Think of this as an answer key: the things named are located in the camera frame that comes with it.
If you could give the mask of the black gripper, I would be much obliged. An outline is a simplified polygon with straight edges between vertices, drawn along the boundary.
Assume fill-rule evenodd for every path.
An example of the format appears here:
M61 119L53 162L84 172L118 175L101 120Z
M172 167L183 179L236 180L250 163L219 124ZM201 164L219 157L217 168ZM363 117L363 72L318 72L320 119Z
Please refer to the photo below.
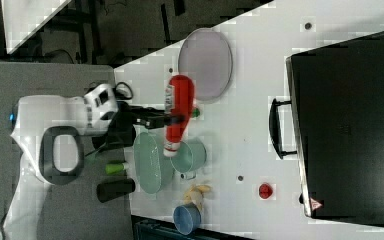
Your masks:
M136 138L135 125L155 126L155 118L164 115L163 110L152 107L132 106L126 102L118 104L119 110L112 119L105 138L107 150L131 147ZM183 115L165 115L165 124L181 124L185 120Z

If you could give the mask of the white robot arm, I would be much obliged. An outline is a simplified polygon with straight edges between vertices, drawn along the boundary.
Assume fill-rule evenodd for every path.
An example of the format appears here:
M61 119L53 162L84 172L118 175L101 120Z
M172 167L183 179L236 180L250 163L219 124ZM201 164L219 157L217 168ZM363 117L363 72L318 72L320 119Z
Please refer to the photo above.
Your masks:
M36 240L44 200L53 185L77 179L84 166L81 138L100 137L122 126L161 128L184 120L160 109L129 106L113 93L85 96L32 95L18 100L11 138L22 150L20 176L0 229L0 240Z

